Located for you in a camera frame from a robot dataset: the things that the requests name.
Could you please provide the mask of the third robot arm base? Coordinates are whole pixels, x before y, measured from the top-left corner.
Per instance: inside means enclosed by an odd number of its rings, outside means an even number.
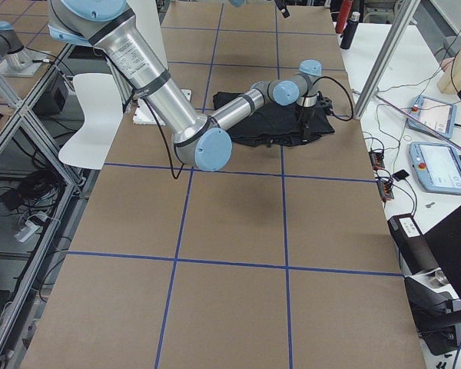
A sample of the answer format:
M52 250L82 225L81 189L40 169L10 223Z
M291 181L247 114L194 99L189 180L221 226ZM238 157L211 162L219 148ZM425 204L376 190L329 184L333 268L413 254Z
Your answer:
M0 21L0 73L8 77L31 78L40 64L33 60L36 52L29 51L12 25Z

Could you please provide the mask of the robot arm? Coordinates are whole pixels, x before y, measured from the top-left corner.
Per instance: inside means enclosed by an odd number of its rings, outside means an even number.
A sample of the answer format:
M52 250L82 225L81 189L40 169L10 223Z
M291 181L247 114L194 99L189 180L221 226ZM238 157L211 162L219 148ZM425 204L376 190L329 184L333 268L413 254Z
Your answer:
M52 38L107 55L135 94L171 129L177 158L202 171L218 171L229 162L233 148L229 128L269 102L286 106L315 95L322 76L319 61L305 60L293 77L257 82L204 115L196 112L138 30L136 13L126 1L50 1L48 16Z

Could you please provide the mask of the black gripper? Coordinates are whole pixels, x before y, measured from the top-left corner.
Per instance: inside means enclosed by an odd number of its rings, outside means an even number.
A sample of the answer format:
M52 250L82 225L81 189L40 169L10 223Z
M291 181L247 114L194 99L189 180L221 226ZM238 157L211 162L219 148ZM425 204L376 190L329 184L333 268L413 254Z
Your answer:
M284 18L290 13L287 9L286 0L274 0L277 10ZM309 119L313 117L326 117L333 114L332 100L323 96L319 91L315 95L300 96L296 101L296 118L300 120L301 141L311 142L311 127Z

